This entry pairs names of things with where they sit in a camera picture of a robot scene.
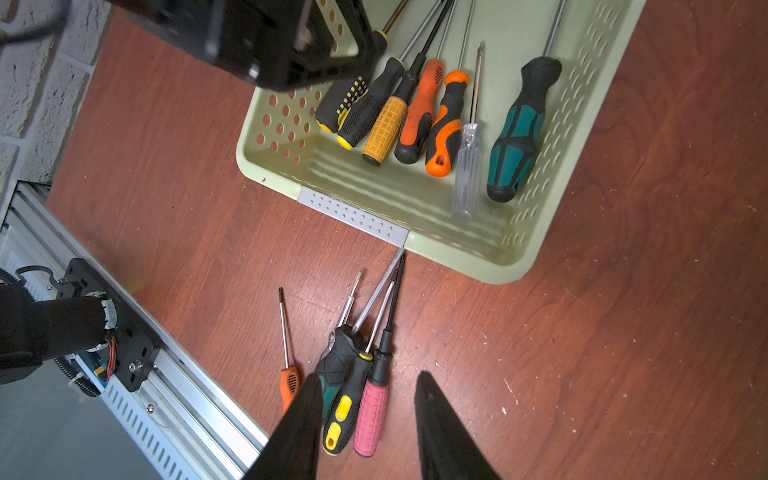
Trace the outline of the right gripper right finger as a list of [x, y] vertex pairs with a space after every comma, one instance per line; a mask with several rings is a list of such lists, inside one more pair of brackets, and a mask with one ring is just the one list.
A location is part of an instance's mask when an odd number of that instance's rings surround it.
[[428, 371], [417, 378], [414, 405], [423, 479], [500, 479]]

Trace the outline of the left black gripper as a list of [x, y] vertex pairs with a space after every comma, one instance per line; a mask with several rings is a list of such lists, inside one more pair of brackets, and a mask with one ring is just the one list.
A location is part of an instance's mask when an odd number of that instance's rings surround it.
[[357, 45], [333, 57], [333, 37], [314, 1], [115, 1], [137, 23], [187, 54], [261, 89], [370, 74], [384, 51], [363, 3], [339, 1]]

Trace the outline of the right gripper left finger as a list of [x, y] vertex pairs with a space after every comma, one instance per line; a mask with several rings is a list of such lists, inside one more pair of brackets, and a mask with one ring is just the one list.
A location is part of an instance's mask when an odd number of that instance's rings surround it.
[[312, 373], [243, 479], [316, 479], [322, 413], [322, 384]]

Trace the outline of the black yellow striped screwdriver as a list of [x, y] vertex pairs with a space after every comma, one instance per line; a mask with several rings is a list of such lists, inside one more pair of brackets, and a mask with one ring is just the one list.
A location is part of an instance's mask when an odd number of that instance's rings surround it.
[[[385, 53], [388, 47], [387, 34], [407, 4], [408, 0], [402, 0], [390, 16], [386, 25], [382, 29], [373, 32], [374, 40], [377, 45], [373, 66], [377, 65], [378, 61]], [[314, 114], [318, 125], [323, 131], [327, 133], [336, 133], [341, 128], [352, 105], [367, 92], [368, 83], [371, 81], [371, 75], [372, 73], [368, 72], [363, 76], [340, 79], [333, 83]]]

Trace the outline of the black yellow small screwdriver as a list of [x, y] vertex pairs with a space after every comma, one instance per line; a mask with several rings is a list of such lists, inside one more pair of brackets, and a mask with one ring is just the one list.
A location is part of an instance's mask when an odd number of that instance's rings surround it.
[[445, 1], [434, 3], [402, 53], [388, 59], [381, 74], [370, 83], [365, 94], [352, 105], [343, 125], [336, 134], [337, 142], [346, 150], [355, 148], [370, 132], [397, 80], [403, 75], [404, 60], [444, 4]]

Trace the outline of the yellow handled screwdriver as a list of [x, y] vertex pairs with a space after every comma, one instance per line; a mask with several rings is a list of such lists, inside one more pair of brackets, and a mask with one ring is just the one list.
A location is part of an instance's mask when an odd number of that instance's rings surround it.
[[419, 84], [422, 68], [426, 63], [427, 53], [445, 17], [452, 12], [453, 4], [454, 1], [448, 1], [443, 7], [422, 50], [414, 58], [411, 67], [404, 72], [400, 84], [381, 110], [362, 154], [362, 158], [369, 164], [376, 167], [380, 166], [391, 152], [406, 118], [414, 91]]

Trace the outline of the orange black curved screwdriver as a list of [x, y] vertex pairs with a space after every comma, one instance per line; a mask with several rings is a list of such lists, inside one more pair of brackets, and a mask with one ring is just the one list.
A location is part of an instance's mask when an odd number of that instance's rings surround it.
[[446, 177], [452, 170], [461, 143], [461, 115], [464, 108], [465, 90], [470, 76], [464, 69], [470, 29], [473, 23], [476, 2], [469, 6], [458, 66], [448, 73], [438, 116], [429, 132], [426, 153], [426, 172], [433, 177]]

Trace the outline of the clear handled screwdriver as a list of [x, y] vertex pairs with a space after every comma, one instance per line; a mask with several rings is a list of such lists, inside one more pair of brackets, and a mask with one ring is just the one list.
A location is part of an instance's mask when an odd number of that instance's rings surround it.
[[484, 50], [485, 42], [482, 41], [476, 55], [469, 122], [462, 127], [461, 147], [458, 152], [458, 168], [452, 197], [452, 219], [459, 226], [466, 226], [470, 223], [477, 197], [481, 163], [481, 128], [477, 121], [477, 114]]

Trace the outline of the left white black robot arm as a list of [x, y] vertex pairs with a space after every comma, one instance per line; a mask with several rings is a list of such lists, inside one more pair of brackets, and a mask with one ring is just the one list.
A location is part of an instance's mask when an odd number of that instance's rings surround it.
[[[261, 89], [285, 92], [369, 74], [384, 46], [360, 1], [338, 9], [357, 51], [332, 53], [330, 28], [314, 1], [119, 1], [147, 31], [228, 74]], [[130, 391], [146, 380], [160, 339], [139, 323], [124, 297], [89, 271], [84, 260], [54, 285], [60, 295], [38, 301], [20, 274], [1, 273], [1, 381], [28, 377], [54, 360], [70, 379], [67, 358], [106, 349], [108, 379]]]

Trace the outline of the black yellow dotted screwdriver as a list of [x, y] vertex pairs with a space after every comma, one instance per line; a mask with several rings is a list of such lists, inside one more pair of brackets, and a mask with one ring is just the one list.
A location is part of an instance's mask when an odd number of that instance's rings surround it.
[[371, 348], [395, 284], [394, 280], [390, 282], [377, 314], [371, 338], [348, 364], [340, 390], [331, 404], [331, 410], [323, 428], [323, 448], [329, 455], [339, 455], [355, 431], [366, 379], [373, 366], [374, 356], [371, 353]]

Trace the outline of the orange slim screwdriver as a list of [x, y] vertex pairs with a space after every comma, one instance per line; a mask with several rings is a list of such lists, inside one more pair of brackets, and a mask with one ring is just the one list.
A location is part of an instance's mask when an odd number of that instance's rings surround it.
[[280, 371], [280, 394], [283, 402], [283, 412], [286, 413], [299, 390], [300, 376], [298, 369], [293, 363], [286, 302], [282, 287], [278, 288], [278, 297], [285, 363], [285, 368]]

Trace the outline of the light green plastic bin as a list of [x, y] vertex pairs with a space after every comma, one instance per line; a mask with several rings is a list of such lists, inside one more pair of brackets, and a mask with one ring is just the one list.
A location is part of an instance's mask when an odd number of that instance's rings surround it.
[[[313, 113], [323, 85], [295, 93], [256, 90], [236, 149], [249, 179], [352, 227], [478, 281], [521, 279], [535, 262], [608, 89], [643, 10], [640, 1], [481, 1], [460, 6], [471, 20], [467, 41], [452, 40], [448, 59], [467, 53], [478, 121], [474, 210], [469, 220], [452, 207], [460, 169], [431, 176], [423, 163], [388, 157], [375, 167], [360, 149], [342, 147]], [[491, 149], [518, 95], [524, 63], [555, 33], [562, 63], [546, 100], [537, 160], [506, 203], [486, 192]]]

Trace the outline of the green black large screwdriver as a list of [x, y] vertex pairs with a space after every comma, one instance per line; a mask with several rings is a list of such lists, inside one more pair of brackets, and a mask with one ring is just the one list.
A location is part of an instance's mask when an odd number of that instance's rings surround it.
[[322, 388], [322, 421], [326, 421], [329, 417], [333, 401], [344, 381], [348, 364], [364, 348], [364, 339], [360, 330], [380, 297], [386, 282], [393, 276], [404, 252], [405, 248], [400, 247], [357, 320], [353, 324], [347, 322], [354, 300], [348, 301], [340, 320], [329, 335], [328, 346], [314, 370]]

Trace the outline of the clear small screwdriver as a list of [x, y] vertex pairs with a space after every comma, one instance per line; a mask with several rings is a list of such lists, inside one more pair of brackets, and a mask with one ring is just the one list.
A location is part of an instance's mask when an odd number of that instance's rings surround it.
[[355, 301], [355, 294], [356, 294], [356, 290], [357, 290], [357, 288], [358, 288], [358, 285], [359, 285], [359, 283], [360, 283], [360, 280], [361, 280], [361, 278], [362, 278], [362, 276], [363, 276], [363, 272], [364, 272], [364, 270], [363, 270], [363, 269], [360, 269], [360, 270], [358, 271], [358, 274], [357, 274], [357, 276], [356, 276], [356, 279], [355, 279], [355, 281], [354, 281], [354, 283], [353, 283], [353, 286], [352, 286], [352, 288], [351, 288], [351, 290], [350, 290], [350, 292], [349, 292], [349, 295], [347, 296], [347, 299], [346, 299], [346, 301], [345, 301], [345, 304], [344, 304], [344, 306], [343, 306], [343, 309], [342, 309], [342, 312], [341, 312], [341, 315], [340, 315], [340, 317], [339, 317], [339, 320], [338, 320], [338, 322], [337, 322], [337, 325], [336, 325], [336, 327], [341, 327], [341, 326], [342, 326], [342, 325], [344, 325], [344, 324], [345, 324], [345, 323], [348, 321], [348, 319], [349, 319], [349, 316], [350, 316], [350, 313], [351, 313], [351, 310], [352, 310], [352, 306], [353, 306], [353, 304], [354, 304], [354, 301]]

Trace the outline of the pink handled screwdriver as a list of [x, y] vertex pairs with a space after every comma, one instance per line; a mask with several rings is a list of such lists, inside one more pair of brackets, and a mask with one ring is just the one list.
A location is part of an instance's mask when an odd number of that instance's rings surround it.
[[382, 331], [379, 346], [374, 355], [374, 363], [367, 379], [362, 403], [358, 415], [354, 450], [364, 457], [372, 457], [378, 447], [383, 431], [388, 400], [391, 363], [393, 359], [394, 318], [400, 287], [405, 271], [407, 254], [403, 253], [394, 275], [393, 288], [388, 301], [387, 323]]

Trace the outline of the aluminium rail frame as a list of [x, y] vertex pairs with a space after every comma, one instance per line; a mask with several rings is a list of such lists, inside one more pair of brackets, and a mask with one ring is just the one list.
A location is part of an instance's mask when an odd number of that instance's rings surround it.
[[38, 301], [58, 298], [69, 262], [83, 258], [136, 308], [160, 338], [138, 391], [102, 387], [75, 354], [28, 377], [1, 381], [5, 479], [240, 479], [267, 433], [115, 280], [46, 207], [47, 192], [16, 185], [1, 217], [1, 273], [20, 274]]

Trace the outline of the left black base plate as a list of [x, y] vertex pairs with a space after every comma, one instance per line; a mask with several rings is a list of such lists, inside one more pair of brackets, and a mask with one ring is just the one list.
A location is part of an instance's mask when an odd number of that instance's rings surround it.
[[161, 347], [160, 338], [136, 308], [83, 258], [72, 259], [61, 280], [60, 298], [93, 297], [102, 305], [102, 339], [75, 357], [106, 386], [112, 378], [130, 392], [147, 380]]

